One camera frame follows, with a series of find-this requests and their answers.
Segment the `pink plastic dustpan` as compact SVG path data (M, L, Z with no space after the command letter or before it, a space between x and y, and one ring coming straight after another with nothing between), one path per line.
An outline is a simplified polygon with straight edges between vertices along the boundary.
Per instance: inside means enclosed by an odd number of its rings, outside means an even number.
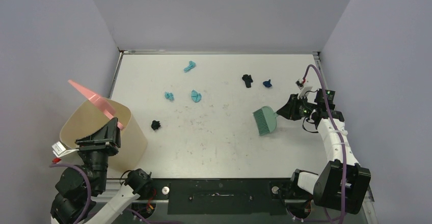
M80 92L92 105L94 105L102 114L104 114L109 120L114 118L117 113L117 109L126 109L126 106L121 105L116 101L112 101L105 98L98 93L84 87L83 85L69 79L68 83L71 84L78 92Z

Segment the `green hand brush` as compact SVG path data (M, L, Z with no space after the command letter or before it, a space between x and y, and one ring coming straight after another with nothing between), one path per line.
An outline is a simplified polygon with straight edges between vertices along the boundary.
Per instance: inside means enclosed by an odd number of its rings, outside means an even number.
M253 112L258 133L264 136L272 133L277 128L277 117L279 115L269 106L263 106Z

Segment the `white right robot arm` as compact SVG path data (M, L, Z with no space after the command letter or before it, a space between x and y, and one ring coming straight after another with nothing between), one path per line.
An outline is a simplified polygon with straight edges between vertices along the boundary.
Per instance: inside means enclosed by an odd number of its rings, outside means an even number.
M311 119L320 135L327 164L320 174L295 170L288 183L288 195L309 194L315 205L357 214L369 187L371 172L357 161L347 139L345 118L333 104L334 91L319 89L313 103L291 94L277 115L297 121Z

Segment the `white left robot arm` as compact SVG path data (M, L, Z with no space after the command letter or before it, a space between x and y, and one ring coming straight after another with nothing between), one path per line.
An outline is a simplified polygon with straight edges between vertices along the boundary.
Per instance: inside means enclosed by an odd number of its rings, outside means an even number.
M155 193L151 174L143 169L126 170L126 178L117 192L94 215L95 198L106 192L109 158L121 148L118 118L111 118L94 133L75 140L75 148L61 142L52 145L55 156L51 168L64 171L55 184L57 194L51 204L51 223L112 223L135 200Z

